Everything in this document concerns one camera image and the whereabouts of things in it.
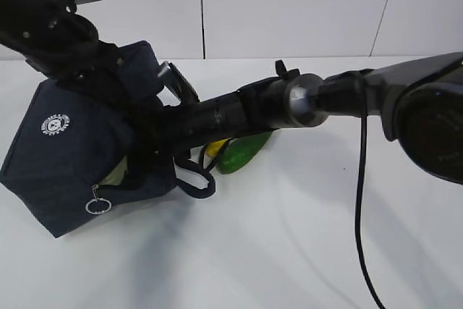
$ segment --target black robotic arm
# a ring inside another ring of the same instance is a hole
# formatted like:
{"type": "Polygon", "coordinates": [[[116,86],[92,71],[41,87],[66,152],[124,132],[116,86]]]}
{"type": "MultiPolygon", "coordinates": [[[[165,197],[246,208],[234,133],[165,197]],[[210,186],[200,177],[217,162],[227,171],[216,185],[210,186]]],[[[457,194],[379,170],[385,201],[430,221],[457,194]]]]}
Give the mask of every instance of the black robotic arm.
{"type": "Polygon", "coordinates": [[[289,127],[316,127],[330,115],[379,115],[388,140],[399,140],[425,171],[463,183],[463,53],[383,69],[345,72],[323,80],[277,62],[276,75],[236,92],[199,102],[173,64],[158,76],[182,103],[146,117],[132,109],[117,78],[121,58],[98,39],[76,3],[97,0],[0,0],[0,43],[25,55],[63,88],[125,109],[153,148],[181,152],[227,137],[289,127]]]}

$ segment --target white table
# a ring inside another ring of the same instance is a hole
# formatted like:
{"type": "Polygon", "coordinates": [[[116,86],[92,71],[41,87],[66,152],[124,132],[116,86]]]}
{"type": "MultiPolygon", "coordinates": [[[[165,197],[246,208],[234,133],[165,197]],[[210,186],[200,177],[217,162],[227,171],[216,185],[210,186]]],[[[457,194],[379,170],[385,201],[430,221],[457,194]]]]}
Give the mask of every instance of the white table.
{"type": "MultiPolygon", "coordinates": [[[[286,59],[328,76],[410,58],[286,59]]],[[[273,60],[176,61],[202,99],[273,75],[273,60]]],[[[3,158],[42,77],[0,62],[3,158]]],[[[166,101],[173,98],[163,92],[166,101]]],[[[121,206],[55,240],[0,188],[0,308],[375,308],[354,244],[360,121],[277,132],[217,193],[121,206]]],[[[370,118],[362,230],[387,308],[460,308],[463,190],[416,167],[370,118]]]]}

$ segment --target white circular logo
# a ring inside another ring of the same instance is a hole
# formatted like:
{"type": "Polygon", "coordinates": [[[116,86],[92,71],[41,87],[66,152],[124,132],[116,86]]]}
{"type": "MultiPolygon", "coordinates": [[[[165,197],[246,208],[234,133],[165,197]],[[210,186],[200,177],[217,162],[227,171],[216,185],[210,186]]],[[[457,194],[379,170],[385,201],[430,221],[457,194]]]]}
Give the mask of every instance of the white circular logo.
{"type": "Polygon", "coordinates": [[[42,133],[45,135],[56,135],[68,128],[71,119],[67,115],[53,115],[42,124],[42,133]]]}

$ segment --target bag strap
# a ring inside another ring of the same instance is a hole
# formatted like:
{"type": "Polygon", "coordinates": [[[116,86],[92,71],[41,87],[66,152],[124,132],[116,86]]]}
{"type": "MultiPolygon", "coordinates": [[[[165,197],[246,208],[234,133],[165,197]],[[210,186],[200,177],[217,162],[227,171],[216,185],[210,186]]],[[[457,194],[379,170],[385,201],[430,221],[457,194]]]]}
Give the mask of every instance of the bag strap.
{"type": "Polygon", "coordinates": [[[197,198],[197,199],[205,199],[209,198],[216,192],[216,181],[212,174],[204,169],[198,163],[195,163],[190,160],[190,154],[185,153],[180,156],[176,156],[174,158],[175,164],[182,169],[185,169],[189,172],[193,172],[196,174],[201,175],[208,181],[208,186],[200,189],[197,188],[188,182],[185,182],[181,179],[177,179],[177,185],[185,191],[190,197],[197,198]]]}

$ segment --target green vegetable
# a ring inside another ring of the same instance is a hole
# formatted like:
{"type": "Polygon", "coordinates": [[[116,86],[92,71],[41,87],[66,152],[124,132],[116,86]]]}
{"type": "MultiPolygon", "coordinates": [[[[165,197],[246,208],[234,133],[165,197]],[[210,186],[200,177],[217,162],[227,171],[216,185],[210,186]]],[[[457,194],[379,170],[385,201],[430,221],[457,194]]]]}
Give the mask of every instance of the green vegetable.
{"type": "Polygon", "coordinates": [[[217,163],[217,170],[222,174],[231,174],[240,170],[251,162],[271,135],[272,132],[267,132],[233,140],[217,163]]]}

